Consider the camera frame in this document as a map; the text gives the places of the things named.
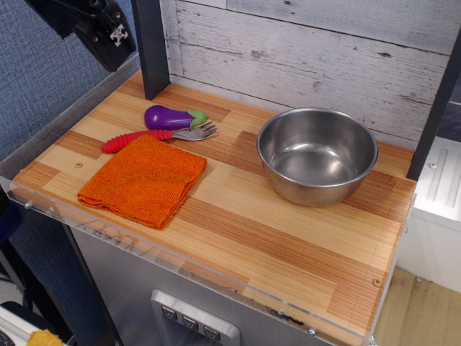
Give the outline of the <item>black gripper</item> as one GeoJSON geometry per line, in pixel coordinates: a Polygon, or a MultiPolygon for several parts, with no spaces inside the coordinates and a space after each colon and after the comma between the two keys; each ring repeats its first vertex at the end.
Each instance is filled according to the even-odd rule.
{"type": "Polygon", "coordinates": [[[25,2],[61,38],[66,38],[74,32],[109,72],[116,72],[136,51],[133,34],[116,1],[25,2]],[[108,22],[103,22],[104,17],[107,17],[108,22]]]}

